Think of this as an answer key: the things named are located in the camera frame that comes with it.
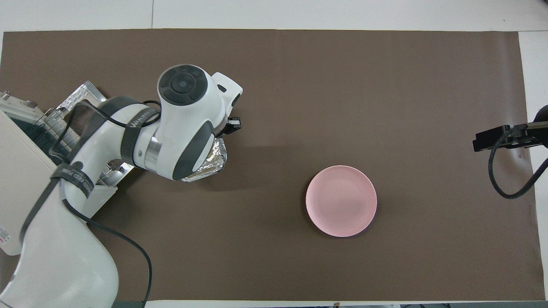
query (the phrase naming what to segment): black cable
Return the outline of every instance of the black cable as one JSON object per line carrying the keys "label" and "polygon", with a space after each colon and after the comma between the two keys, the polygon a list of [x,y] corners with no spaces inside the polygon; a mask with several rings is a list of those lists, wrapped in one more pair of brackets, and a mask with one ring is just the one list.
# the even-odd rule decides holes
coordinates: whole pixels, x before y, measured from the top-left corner
{"label": "black cable", "polygon": [[515,127],[511,128],[510,130],[508,130],[507,132],[505,132],[495,142],[495,145],[491,149],[491,154],[489,155],[489,162],[487,164],[487,168],[488,168],[488,171],[489,171],[489,179],[491,180],[491,184],[493,184],[493,187],[499,193],[499,195],[503,196],[506,199],[516,199],[516,198],[519,198],[519,197],[523,196],[524,193],[526,193],[529,189],[531,189],[531,187],[533,187],[535,182],[539,179],[539,177],[546,170],[546,168],[548,168],[548,158],[547,158],[540,165],[540,167],[535,171],[535,173],[533,174],[533,176],[531,176],[531,178],[527,181],[527,183],[525,183],[525,185],[523,185],[523,187],[520,190],[518,190],[517,192],[512,193],[512,194],[508,194],[508,193],[504,192],[499,187],[499,185],[496,183],[495,175],[493,174],[493,159],[495,158],[495,153],[496,153],[497,148],[500,147],[501,144],[503,144],[504,140],[506,140],[506,138],[508,136],[512,135],[513,133],[515,133],[516,131],[518,131],[520,129],[525,129],[525,128],[526,127],[523,127],[523,126],[515,126]]}
{"label": "black cable", "polygon": [[[147,100],[147,101],[144,101],[143,104],[156,104],[158,106],[161,106],[160,102],[158,101],[155,101],[155,100]],[[122,122],[119,122],[115,119],[113,119],[112,117],[110,117],[109,115],[107,115],[103,110],[100,110],[99,108],[95,107],[94,105],[92,105],[91,103],[83,100],[83,101],[80,101],[78,103],[75,104],[73,110],[72,110],[72,114],[70,115],[70,117],[68,118],[68,121],[67,121],[67,124],[65,126],[65,129],[63,129],[63,132],[59,135],[59,137],[57,138],[57,140],[55,141],[55,143],[53,143],[53,145],[51,146],[51,148],[48,150],[48,153],[50,154],[50,156],[54,156],[54,157],[57,157],[59,158],[62,162],[64,163],[67,163],[67,164],[70,164],[70,162],[68,161],[68,159],[63,156],[61,153],[58,153],[58,152],[55,152],[54,149],[59,146],[61,144],[61,141],[62,139],[65,137],[66,133],[68,132],[69,130],[69,127],[70,127],[70,124],[72,123],[72,120],[74,119],[74,116],[76,114],[76,108],[79,107],[79,106],[86,106],[90,109],[92,109],[94,112],[96,112],[97,114],[99,114],[101,117],[103,117],[104,119],[106,119],[107,121],[109,122],[112,122],[118,126],[121,126],[121,127],[126,127],[126,124],[125,123],[122,123]],[[156,121],[158,121],[160,119],[160,113],[158,114],[158,116],[156,116],[156,118],[152,119],[151,121],[149,122],[146,122],[145,124],[143,124],[142,127],[147,127],[149,126],[150,124],[152,123],[155,123]]]}
{"label": "black cable", "polygon": [[[423,304],[409,304],[409,305],[405,305],[405,306],[403,306],[403,307],[401,307],[401,308],[407,308],[407,307],[413,306],[413,305],[419,305],[421,308],[425,308],[425,306],[424,306]],[[449,305],[449,304],[442,304],[442,305],[445,306],[445,307],[447,307],[447,308],[451,308],[451,305]]]}
{"label": "black cable", "polygon": [[[157,104],[159,106],[161,106],[161,104],[158,102],[158,101],[153,101],[153,100],[149,100],[149,101],[145,101],[144,104]],[[70,115],[68,121],[67,121],[67,124],[65,126],[65,129],[63,130],[63,132],[59,135],[59,137],[57,138],[57,140],[55,141],[55,143],[53,144],[53,146],[49,149],[49,154],[52,155],[52,156],[55,156],[59,159],[61,159],[63,162],[65,163],[70,163],[68,161],[68,159],[66,157],[64,157],[62,154],[60,153],[57,153],[55,152],[53,149],[55,147],[57,147],[60,143],[61,143],[61,140],[65,137],[66,133],[68,132],[69,130],[69,127],[70,127],[70,124],[72,123],[74,117],[75,117],[75,114],[76,114],[76,108],[80,107],[80,106],[86,106],[88,108],[91,108],[94,112],[96,112],[97,114],[99,114],[101,117],[103,117],[104,119],[106,119],[107,121],[110,121],[118,126],[121,126],[121,127],[126,127],[126,124],[125,123],[122,123],[122,122],[119,122],[119,121],[116,121],[114,120],[113,118],[111,118],[109,115],[107,115],[105,112],[103,112],[102,110],[98,109],[97,107],[93,106],[92,104],[90,104],[89,102],[87,101],[80,101],[78,102],[74,108],[73,108],[73,111],[72,111],[72,114]],[[158,116],[156,118],[154,118],[153,120],[149,121],[149,122],[146,122],[143,127],[145,126],[149,126],[150,124],[152,123],[155,123],[156,121],[158,121],[160,119],[160,114],[158,114]],[[55,184],[58,182],[58,179],[52,179],[50,184],[53,184],[53,186],[55,186]],[[44,201],[45,199],[51,194],[51,191],[53,190],[53,188],[49,191],[49,192],[46,192],[44,191],[44,193],[47,194],[47,196],[45,196],[44,198]],[[67,201],[67,199],[63,199],[62,200],[63,204],[65,205],[65,207],[69,210],[69,212],[71,212],[73,215],[75,215],[76,217],[86,221],[87,223],[89,224],[92,224],[102,230],[105,230],[107,232],[109,232],[110,234],[113,234],[125,241],[127,241],[128,243],[130,243],[131,245],[133,245],[135,248],[137,248],[137,250],[143,254],[143,256],[145,257],[146,259],[146,262],[149,266],[149,283],[148,283],[148,286],[146,288],[146,293],[145,293],[145,297],[142,301],[142,305],[141,305],[141,308],[144,308],[145,305],[146,305],[146,302],[148,301],[149,299],[149,295],[150,295],[150,289],[151,289],[151,286],[152,286],[152,262],[149,258],[149,255],[146,253],[146,251],[141,247],[139,246],[139,244],[137,244],[136,242],[134,242],[131,238],[125,236],[124,234],[121,234],[107,226],[104,226],[100,223],[97,223],[91,219],[89,219],[88,217],[84,216],[82,213],[78,212],[77,210],[75,210],[72,205],[70,205],[70,203]]]}
{"label": "black cable", "polygon": [[3,300],[0,299],[0,303],[4,304],[7,308],[13,308],[12,306],[6,304]]}
{"label": "black cable", "polygon": [[65,207],[69,210],[69,212],[74,214],[76,217],[84,220],[85,222],[87,222],[89,224],[92,224],[92,225],[96,226],[97,228],[105,230],[108,233],[116,235],[117,237],[125,240],[126,242],[133,245],[133,247],[137,248],[137,250],[140,251],[141,254],[145,257],[146,262],[148,263],[148,266],[149,266],[149,284],[146,288],[145,298],[143,299],[142,305],[141,305],[141,308],[144,308],[145,305],[146,305],[146,302],[149,300],[150,288],[152,286],[152,262],[150,261],[149,255],[146,253],[146,251],[141,246],[139,246],[139,244],[135,243],[131,238],[129,238],[129,237],[121,234],[120,232],[117,232],[117,231],[115,231],[115,230],[113,230],[113,229],[111,229],[107,226],[104,226],[100,223],[97,223],[96,221],[93,221],[93,220],[89,219],[88,217],[86,217],[85,215],[83,215],[82,213],[78,212],[76,209],[74,209],[72,207],[72,205],[70,205],[70,203],[67,201],[67,199],[63,199],[62,202],[65,205]]}

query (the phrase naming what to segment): black strap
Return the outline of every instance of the black strap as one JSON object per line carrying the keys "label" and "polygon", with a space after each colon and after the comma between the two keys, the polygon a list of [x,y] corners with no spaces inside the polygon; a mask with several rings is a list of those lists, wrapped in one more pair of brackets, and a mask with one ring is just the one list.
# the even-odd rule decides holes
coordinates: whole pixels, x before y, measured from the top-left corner
{"label": "black strap", "polygon": [[44,189],[38,200],[36,200],[35,205],[32,207],[31,211],[28,213],[27,218],[25,219],[25,222],[23,223],[23,227],[21,228],[21,236],[19,239],[21,240],[21,243],[23,242],[23,238],[25,238],[25,233],[27,232],[28,226],[31,224],[32,220],[36,216],[36,213],[42,208],[42,205],[44,204],[45,200],[51,195],[53,189],[59,182],[59,179],[51,179],[48,186]]}
{"label": "black strap", "polygon": [[135,144],[139,138],[141,128],[151,117],[159,114],[160,111],[154,108],[145,108],[133,117],[131,121],[125,126],[124,136],[122,137],[122,144],[120,146],[120,154],[122,160],[128,164],[135,166],[133,161],[133,151],[135,150]]}
{"label": "black strap", "polygon": [[[102,103],[99,106],[99,109],[103,111],[108,116],[114,115],[118,110],[127,107],[129,105],[134,104],[141,104],[140,101],[131,98],[129,96],[116,96],[114,98],[106,100],[106,102]],[[82,133],[82,136],[80,136],[80,140],[72,149],[72,151],[68,154],[68,161],[72,161],[82,145],[88,141],[89,138],[103,125],[103,123],[106,122],[106,119],[102,116],[98,115],[97,113],[93,113],[91,119],[89,120],[87,126],[85,127],[84,132]]]}
{"label": "black strap", "polygon": [[84,193],[86,198],[89,197],[94,187],[89,176],[81,170],[80,166],[76,165],[60,164],[53,172],[51,178],[64,179],[72,183]]}

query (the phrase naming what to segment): plate rim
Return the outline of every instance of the plate rim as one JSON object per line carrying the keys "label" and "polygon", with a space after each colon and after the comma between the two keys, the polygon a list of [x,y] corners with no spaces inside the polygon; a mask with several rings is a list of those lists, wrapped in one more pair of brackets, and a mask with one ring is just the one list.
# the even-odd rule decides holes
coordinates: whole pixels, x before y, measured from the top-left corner
{"label": "plate rim", "polygon": [[[359,230],[358,232],[354,233],[354,234],[350,234],[350,235],[334,235],[334,234],[331,234],[329,232],[327,232],[326,230],[323,230],[322,228],[320,228],[317,224],[317,222],[315,221],[315,219],[312,217],[312,215],[310,215],[310,211],[312,210],[312,204],[309,202],[309,195],[311,194],[310,192],[310,186],[312,185],[312,183],[314,182],[314,180],[317,179],[317,177],[323,173],[323,172],[326,172],[327,170],[329,169],[332,169],[332,168],[337,168],[337,167],[344,167],[344,168],[350,168],[350,169],[353,169],[357,172],[359,172],[366,180],[367,182],[371,185],[371,188],[373,189],[373,192],[374,192],[374,198],[375,198],[375,212],[373,214],[373,217],[371,218],[371,220],[361,229]],[[320,230],[322,231],[323,233],[325,234],[328,234],[330,236],[334,236],[334,237],[350,237],[350,236],[354,236],[356,234],[359,234],[360,232],[362,232],[363,230],[365,230],[370,224],[371,222],[373,221],[373,219],[375,218],[376,216],[376,210],[377,210],[377,205],[378,205],[378,202],[379,200],[377,199],[377,195],[376,195],[376,189],[375,189],[375,186],[373,185],[373,183],[371,182],[371,180],[363,173],[361,172],[359,169],[357,168],[354,168],[354,167],[351,167],[351,166],[347,166],[347,165],[334,165],[334,166],[330,166],[330,167],[326,167],[324,169],[322,169],[320,172],[318,172],[313,178],[312,180],[310,181],[308,187],[306,188],[306,196],[305,196],[305,204],[306,204],[306,212],[310,218],[310,220],[312,220],[312,223],[314,223],[314,225]]]}

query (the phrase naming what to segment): aluminum foil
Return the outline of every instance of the aluminum foil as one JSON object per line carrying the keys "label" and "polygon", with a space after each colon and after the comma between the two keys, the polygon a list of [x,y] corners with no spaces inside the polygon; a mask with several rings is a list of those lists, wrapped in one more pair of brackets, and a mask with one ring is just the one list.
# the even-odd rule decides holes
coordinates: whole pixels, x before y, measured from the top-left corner
{"label": "aluminum foil", "polygon": [[203,164],[198,168],[198,170],[196,170],[196,172],[186,178],[182,178],[182,181],[193,182],[221,172],[221,170],[225,167],[227,158],[228,155],[226,154],[225,140],[222,137],[215,138],[213,141],[213,146],[211,146],[211,150],[209,151],[209,154]]}

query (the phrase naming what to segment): sticker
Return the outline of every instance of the sticker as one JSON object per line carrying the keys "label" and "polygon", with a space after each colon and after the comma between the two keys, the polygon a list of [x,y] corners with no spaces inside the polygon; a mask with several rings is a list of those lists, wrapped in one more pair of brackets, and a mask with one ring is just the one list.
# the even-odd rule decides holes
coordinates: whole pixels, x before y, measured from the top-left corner
{"label": "sticker", "polygon": [[0,244],[7,243],[9,241],[9,233],[0,226]]}

